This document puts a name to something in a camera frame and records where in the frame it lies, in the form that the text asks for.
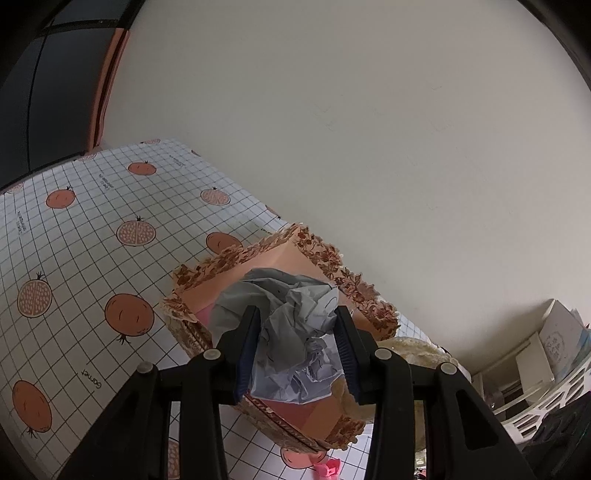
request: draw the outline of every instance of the pomegranate print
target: pomegranate print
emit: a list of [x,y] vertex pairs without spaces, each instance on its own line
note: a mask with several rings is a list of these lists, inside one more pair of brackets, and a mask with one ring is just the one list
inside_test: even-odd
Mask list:
[[218,254],[230,245],[242,245],[240,240],[229,233],[214,232],[210,233],[205,239],[205,243],[209,249]]
[[154,175],[156,173],[156,167],[154,167],[148,161],[145,162],[134,162],[127,167],[127,169],[134,175]]
[[34,432],[45,433],[51,428],[51,408],[45,395],[33,384],[19,380],[12,388],[12,403],[18,416]]
[[95,157],[96,157],[96,153],[91,153],[90,155],[84,155],[83,157],[80,157],[78,159],[78,161],[92,160]]
[[181,478],[180,460],[178,442],[175,439],[168,439],[168,480]]
[[130,247],[147,245],[156,238],[156,229],[144,222],[142,217],[137,217],[137,220],[125,222],[117,229],[117,238]]
[[121,345],[127,337],[139,337],[150,331],[154,324],[154,311],[144,299],[131,293],[118,293],[105,305],[105,319],[109,326],[120,333]]
[[61,209],[69,207],[76,200],[76,194],[72,191],[72,187],[65,190],[56,190],[47,196],[46,204],[49,208]]
[[16,193],[16,192],[20,192],[22,190],[22,188],[24,187],[24,183],[17,183],[16,185],[13,185],[12,187],[10,187],[6,193]]
[[212,188],[209,190],[203,190],[201,192],[201,199],[204,202],[209,203],[210,205],[227,205],[230,203],[230,197],[227,193],[218,190],[217,188]]
[[325,456],[326,452],[299,453],[292,452],[284,447],[281,448],[281,460],[289,468],[293,468],[294,470],[302,470],[311,467],[315,463],[320,463]]
[[27,318],[39,317],[51,306],[53,293],[49,283],[42,280],[43,277],[44,275],[38,273],[35,280],[29,280],[18,291],[18,311]]

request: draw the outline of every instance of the black device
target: black device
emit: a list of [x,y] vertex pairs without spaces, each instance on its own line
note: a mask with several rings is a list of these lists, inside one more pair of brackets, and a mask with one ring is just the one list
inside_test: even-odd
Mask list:
[[548,413],[523,449],[538,480],[591,477],[591,392]]
[[[429,480],[535,480],[522,454],[467,379],[450,363],[409,365],[378,348],[338,307],[335,339],[349,391],[361,405],[376,404],[367,480],[414,476],[414,400],[426,413]],[[260,312],[248,307],[216,349],[188,364],[159,371],[140,364],[95,421],[58,480],[165,480],[172,401],[181,402],[180,474],[183,480],[227,480],[219,404],[236,405],[247,392]]]

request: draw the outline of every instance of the crumpled paper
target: crumpled paper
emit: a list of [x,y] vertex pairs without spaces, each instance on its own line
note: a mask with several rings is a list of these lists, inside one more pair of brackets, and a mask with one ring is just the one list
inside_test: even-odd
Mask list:
[[251,395],[304,404],[330,395],[343,374],[332,329],[339,290],[304,275],[254,268],[223,290],[208,328],[217,345],[235,329],[248,305],[261,311],[261,335],[252,368]]

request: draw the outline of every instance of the pink object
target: pink object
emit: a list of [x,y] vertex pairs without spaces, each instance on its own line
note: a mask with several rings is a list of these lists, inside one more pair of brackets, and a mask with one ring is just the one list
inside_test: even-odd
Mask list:
[[[235,264],[229,270],[216,273],[213,278],[205,280],[194,287],[186,290],[184,287],[177,287],[176,292],[192,315],[196,317],[196,320],[205,328],[208,328],[211,308],[220,292],[240,280],[253,268],[273,267],[290,274],[307,275],[308,277],[327,281],[328,278],[322,269],[314,265],[300,251],[296,244],[296,238],[299,237],[295,233],[290,241],[259,252],[250,260]],[[341,304],[349,306],[349,309],[354,306],[353,302],[343,293],[341,293],[339,300]],[[353,321],[357,328],[373,332],[376,338],[379,337],[379,332],[375,330],[369,320],[357,308],[355,308],[353,314]],[[270,400],[265,400],[263,403],[303,435],[317,440],[326,440],[342,415],[340,400],[337,400],[332,395],[305,405]]]
[[320,478],[330,478],[331,480],[338,479],[340,459],[331,458],[326,463],[315,463],[313,466]]

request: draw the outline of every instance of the white basket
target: white basket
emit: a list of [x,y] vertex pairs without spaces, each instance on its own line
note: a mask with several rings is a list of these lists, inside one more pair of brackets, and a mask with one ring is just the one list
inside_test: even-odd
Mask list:
[[591,353],[561,383],[552,388],[535,405],[502,422],[516,443],[532,438],[552,410],[562,408],[591,391]]

